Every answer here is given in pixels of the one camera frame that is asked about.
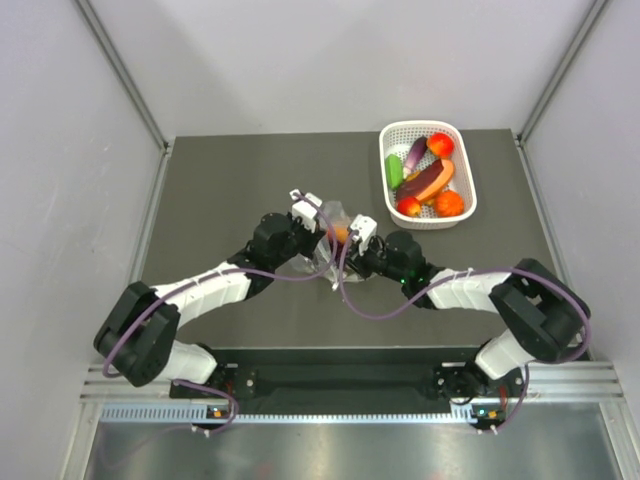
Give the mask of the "clear zip top bag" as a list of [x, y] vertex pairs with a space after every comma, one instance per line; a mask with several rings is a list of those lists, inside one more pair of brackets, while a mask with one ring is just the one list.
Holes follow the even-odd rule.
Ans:
[[334, 225], [349, 227], [357, 215], [355, 217], [349, 216], [342, 203], [336, 200], [323, 202], [321, 211], [323, 216], [320, 215], [318, 221], [320, 227], [325, 231], [325, 237], [316, 247], [314, 258], [310, 260], [302, 255], [297, 255], [290, 261], [291, 267], [306, 276], [322, 272], [321, 277], [331, 283], [333, 290], [338, 289], [340, 280], [344, 283], [363, 282], [365, 278], [351, 270], [347, 266], [347, 262], [344, 262], [344, 268], [340, 269], [339, 261], [344, 244], [331, 242], [327, 236], [327, 231]]

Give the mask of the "fake peach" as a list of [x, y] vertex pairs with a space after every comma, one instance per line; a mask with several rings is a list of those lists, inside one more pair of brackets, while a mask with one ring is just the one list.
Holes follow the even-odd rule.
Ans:
[[347, 226], [334, 225], [327, 231], [328, 239], [331, 242], [338, 242], [344, 244], [349, 236], [349, 230]]

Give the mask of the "red yellow fake mango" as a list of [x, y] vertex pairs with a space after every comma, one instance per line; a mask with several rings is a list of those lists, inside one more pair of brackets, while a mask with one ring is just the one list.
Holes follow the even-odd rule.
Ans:
[[421, 215], [422, 204], [415, 197], [404, 197], [396, 201], [396, 210], [406, 217], [417, 218]]

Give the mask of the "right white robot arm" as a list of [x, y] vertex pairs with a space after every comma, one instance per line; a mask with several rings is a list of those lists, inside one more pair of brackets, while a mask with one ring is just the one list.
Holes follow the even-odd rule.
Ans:
[[481, 396], [492, 394], [504, 376], [531, 362], [574, 361], [591, 341], [589, 307], [531, 258], [510, 268], [455, 271], [427, 262], [406, 231], [369, 240], [352, 232], [338, 265], [364, 279], [378, 275], [397, 282], [409, 306], [498, 315], [505, 331], [480, 347], [466, 372], [469, 388]]

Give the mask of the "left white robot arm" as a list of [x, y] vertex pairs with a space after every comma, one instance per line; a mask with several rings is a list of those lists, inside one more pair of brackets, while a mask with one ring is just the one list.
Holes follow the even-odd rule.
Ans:
[[178, 341], [178, 330], [260, 294], [289, 260], [311, 257], [325, 234], [319, 225], [307, 227], [290, 213], [266, 214], [247, 244], [218, 266], [173, 284], [128, 285], [96, 333], [94, 349], [134, 387], [182, 380], [205, 396], [216, 396], [226, 387], [225, 370], [206, 346]]

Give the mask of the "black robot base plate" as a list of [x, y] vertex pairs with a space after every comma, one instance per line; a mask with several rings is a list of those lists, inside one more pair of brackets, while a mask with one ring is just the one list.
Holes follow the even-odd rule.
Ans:
[[207, 386], [234, 397], [243, 414], [444, 413], [473, 401], [521, 394], [518, 369], [485, 380], [467, 347], [220, 349]]

